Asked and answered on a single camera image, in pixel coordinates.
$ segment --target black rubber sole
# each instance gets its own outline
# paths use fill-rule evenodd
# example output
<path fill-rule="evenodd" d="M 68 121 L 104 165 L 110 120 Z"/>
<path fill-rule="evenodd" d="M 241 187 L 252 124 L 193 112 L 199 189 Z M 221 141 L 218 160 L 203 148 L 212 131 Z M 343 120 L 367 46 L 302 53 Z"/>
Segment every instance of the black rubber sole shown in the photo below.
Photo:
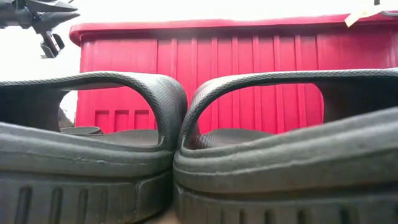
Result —
<path fill-rule="evenodd" d="M 383 187 L 274 195 L 207 195 L 178 184 L 175 211 L 186 224 L 396 224 L 398 190 Z"/>
<path fill-rule="evenodd" d="M 103 134 L 101 128 L 94 126 L 60 128 L 62 134 L 84 135 L 84 134 Z"/>
<path fill-rule="evenodd" d="M 96 178 L 0 172 L 2 224 L 134 223 L 171 203 L 172 174 Z"/>

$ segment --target slide sandal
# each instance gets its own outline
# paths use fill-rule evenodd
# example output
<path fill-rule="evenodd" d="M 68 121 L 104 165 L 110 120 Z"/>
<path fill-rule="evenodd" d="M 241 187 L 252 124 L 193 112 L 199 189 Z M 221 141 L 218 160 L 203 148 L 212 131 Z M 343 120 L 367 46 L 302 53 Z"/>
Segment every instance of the slide sandal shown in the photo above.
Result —
<path fill-rule="evenodd" d="M 95 126 L 83 126 L 83 127 L 69 127 L 60 128 L 62 134 L 82 135 L 82 134 L 103 134 L 101 128 Z"/>
<path fill-rule="evenodd" d="M 103 134 L 101 128 L 94 126 L 74 127 L 61 108 L 58 109 L 58 126 L 62 134 Z"/>
<path fill-rule="evenodd" d="M 198 131 L 200 114 L 220 96 L 279 83 L 315 83 L 323 93 L 326 123 L 277 135 Z M 204 83 L 187 111 L 174 159 L 178 218 L 183 223 L 396 223 L 397 86 L 394 68 L 269 72 Z"/>
<path fill-rule="evenodd" d="M 60 133 L 58 108 L 69 90 L 119 86 L 144 97 L 158 130 Z M 187 109 L 174 79 L 88 72 L 0 82 L 0 108 L 1 223 L 133 223 L 171 202 L 172 161 Z"/>

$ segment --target sandal pair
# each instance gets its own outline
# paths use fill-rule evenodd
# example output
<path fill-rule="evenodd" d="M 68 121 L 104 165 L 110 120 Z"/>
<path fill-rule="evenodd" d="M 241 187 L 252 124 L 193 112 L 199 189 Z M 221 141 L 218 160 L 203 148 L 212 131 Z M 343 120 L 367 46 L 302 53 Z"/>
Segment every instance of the sandal pair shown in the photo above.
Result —
<path fill-rule="evenodd" d="M 393 68 L 221 77 L 199 87 L 188 111 L 183 88 L 164 75 L 1 82 L 2 223 L 138 222 L 171 202 L 172 172 L 183 223 L 395 223 L 397 77 Z M 221 95 L 279 83 L 316 84 L 325 124 L 200 134 L 200 114 Z M 60 133 L 69 90 L 121 85 L 147 100 L 158 131 Z"/>

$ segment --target red plastic crate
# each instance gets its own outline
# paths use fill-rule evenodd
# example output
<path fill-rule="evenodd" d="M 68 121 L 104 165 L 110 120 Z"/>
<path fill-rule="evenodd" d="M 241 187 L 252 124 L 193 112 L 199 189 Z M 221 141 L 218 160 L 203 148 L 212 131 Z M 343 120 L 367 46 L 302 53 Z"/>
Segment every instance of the red plastic crate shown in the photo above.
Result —
<path fill-rule="evenodd" d="M 377 15 L 347 28 L 346 16 L 81 24 L 71 28 L 70 38 L 81 46 L 81 72 L 169 75 L 189 100 L 203 82 L 225 75 L 397 66 L 397 19 Z M 322 95 L 312 84 L 256 86 L 212 103 L 200 129 L 282 133 L 320 124 L 322 114 Z M 128 88 L 80 91 L 76 125 L 106 133 L 156 127 L 149 105 Z"/>

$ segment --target black metal clamp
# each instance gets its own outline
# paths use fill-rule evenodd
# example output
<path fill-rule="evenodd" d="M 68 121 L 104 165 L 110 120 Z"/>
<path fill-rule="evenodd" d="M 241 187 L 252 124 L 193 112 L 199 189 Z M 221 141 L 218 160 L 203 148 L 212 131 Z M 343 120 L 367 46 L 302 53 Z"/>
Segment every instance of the black metal clamp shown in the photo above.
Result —
<path fill-rule="evenodd" d="M 55 58 L 65 47 L 52 30 L 59 24 L 80 16 L 70 2 L 58 0 L 0 0 L 0 29 L 8 26 L 32 27 L 43 37 L 40 43 L 47 58 Z"/>
<path fill-rule="evenodd" d="M 380 5 L 380 0 L 374 0 L 374 5 Z M 398 17 L 398 12 L 381 11 L 380 13 L 385 16 Z"/>

